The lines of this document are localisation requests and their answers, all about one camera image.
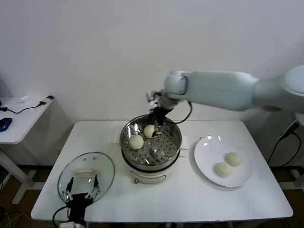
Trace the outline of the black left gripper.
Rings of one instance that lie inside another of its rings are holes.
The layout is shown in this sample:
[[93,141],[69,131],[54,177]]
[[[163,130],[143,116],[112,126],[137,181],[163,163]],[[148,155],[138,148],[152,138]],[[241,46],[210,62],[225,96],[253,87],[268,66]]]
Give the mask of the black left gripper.
[[93,199],[99,192],[99,182],[97,175],[95,175],[93,189],[87,193],[78,193],[71,196],[74,177],[71,177],[66,189],[62,191],[64,201],[67,202],[67,207],[70,209],[68,221],[76,224],[86,224],[84,219],[86,208],[93,204]]

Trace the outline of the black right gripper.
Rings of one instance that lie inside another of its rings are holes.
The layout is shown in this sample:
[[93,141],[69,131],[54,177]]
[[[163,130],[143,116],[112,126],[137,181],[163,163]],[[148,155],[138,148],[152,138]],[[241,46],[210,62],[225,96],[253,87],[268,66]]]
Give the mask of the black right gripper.
[[154,125],[153,138],[161,135],[164,128],[164,118],[167,110],[164,108],[154,108],[149,113],[149,124]]

